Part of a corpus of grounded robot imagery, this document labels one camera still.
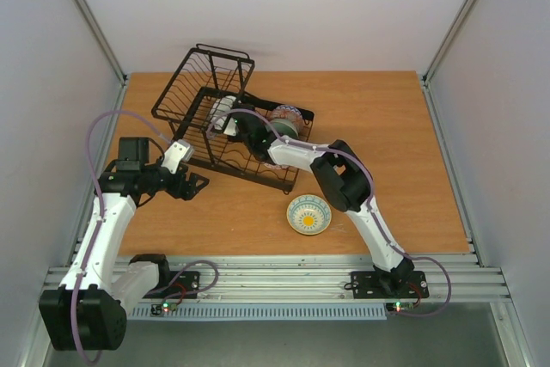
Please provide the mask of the teal green bowl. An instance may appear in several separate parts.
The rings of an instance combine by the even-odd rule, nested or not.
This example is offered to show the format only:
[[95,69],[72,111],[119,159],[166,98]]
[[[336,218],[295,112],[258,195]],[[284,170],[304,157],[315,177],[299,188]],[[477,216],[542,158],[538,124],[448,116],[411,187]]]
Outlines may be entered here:
[[287,136],[291,139],[299,138],[296,126],[288,119],[272,119],[270,124],[280,136]]

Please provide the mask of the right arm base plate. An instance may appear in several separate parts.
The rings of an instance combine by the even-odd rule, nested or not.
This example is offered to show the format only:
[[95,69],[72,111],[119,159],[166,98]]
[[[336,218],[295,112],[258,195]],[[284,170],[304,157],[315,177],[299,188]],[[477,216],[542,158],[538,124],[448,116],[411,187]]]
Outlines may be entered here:
[[421,271],[413,271],[396,292],[387,292],[374,271],[351,272],[345,288],[352,292],[355,299],[425,299],[430,296],[426,276]]

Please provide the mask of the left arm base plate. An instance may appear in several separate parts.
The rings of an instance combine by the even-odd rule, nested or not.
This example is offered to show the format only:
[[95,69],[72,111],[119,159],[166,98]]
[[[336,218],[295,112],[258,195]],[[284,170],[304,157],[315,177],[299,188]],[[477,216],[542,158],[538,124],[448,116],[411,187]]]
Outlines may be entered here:
[[148,299],[161,299],[168,296],[180,298],[182,293],[185,293],[185,299],[195,298],[200,287],[200,273],[198,271],[183,272],[168,288],[157,291],[148,292],[144,297]]

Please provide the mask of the white ceramic bowl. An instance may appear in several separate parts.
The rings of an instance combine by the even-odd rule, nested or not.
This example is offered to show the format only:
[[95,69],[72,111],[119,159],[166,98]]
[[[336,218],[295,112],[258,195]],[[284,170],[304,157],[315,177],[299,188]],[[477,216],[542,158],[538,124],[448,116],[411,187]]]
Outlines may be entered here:
[[214,101],[208,115],[208,120],[213,123],[212,129],[214,131],[223,133],[225,126],[229,122],[226,113],[233,107],[235,100],[235,96],[226,95]]

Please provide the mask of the blue orange patterned bowl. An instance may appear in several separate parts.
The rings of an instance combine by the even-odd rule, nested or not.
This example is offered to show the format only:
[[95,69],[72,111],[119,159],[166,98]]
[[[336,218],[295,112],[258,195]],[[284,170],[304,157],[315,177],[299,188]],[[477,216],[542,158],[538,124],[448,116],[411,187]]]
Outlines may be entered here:
[[275,107],[269,115],[269,120],[274,119],[287,119],[293,123],[293,125],[301,129],[303,127],[303,116],[297,107],[291,105],[279,105]]

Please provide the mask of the black wire dish rack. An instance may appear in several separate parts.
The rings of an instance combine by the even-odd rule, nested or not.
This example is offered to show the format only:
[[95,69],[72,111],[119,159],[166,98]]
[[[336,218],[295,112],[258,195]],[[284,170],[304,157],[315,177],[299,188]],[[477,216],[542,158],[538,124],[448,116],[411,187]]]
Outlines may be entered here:
[[171,76],[151,114],[168,122],[174,140],[184,139],[194,147],[189,161],[193,166],[289,193],[296,184],[296,168],[265,168],[237,135],[228,137],[213,130],[216,136],[207,137],[208,115],[218,98],[233,95],[233,106],[251,105],[266,118],[275,107],[284,105],[280,98],[269,101],[246,91],[254,66],[246,52],[198,43]]

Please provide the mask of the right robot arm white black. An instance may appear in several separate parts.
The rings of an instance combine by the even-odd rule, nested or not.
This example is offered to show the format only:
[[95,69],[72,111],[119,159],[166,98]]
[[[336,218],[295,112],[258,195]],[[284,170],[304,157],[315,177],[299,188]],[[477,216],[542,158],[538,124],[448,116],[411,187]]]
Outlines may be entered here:
[[345,213],[370,251],[382,293],[394,297],[406,289],[414,264],[392,236],[376,203],[370,171],[349,145],[302,141],[288,126],[277,126],[252,109],[232,108],[225,113],[234,120],[238,134],[256,159],[271,165],[310,172],[325,200]]

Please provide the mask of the red white patterned bowl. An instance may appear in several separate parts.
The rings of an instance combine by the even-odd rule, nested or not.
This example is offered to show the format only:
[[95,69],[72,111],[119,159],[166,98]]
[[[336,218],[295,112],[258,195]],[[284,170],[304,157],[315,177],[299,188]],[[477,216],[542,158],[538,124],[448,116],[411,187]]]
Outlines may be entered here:
[[289,168],[288,165],[270,164],[268,162],[263,162],[263,166],[265,168],[269,168],[269,169],[273,169],[273,170],[283,170],[283,169],[288,169]]

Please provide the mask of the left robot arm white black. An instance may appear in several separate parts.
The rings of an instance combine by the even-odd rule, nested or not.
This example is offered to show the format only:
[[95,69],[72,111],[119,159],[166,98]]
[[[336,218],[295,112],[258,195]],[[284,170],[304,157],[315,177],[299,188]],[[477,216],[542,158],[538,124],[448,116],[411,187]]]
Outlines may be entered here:
[[186,162],[194,148],[174,141],[150,160],[150,138],[121,138],[118,156],[98,177],[89,226],[59,287],[44,291],[39,310],[57,351],[112,351],[125,336],[128,315],[145,296],[168,294],[178,275],[163,254],[134,256],[125,273],[113,269],[129,223],[158,193],[191,200],[209,183]]

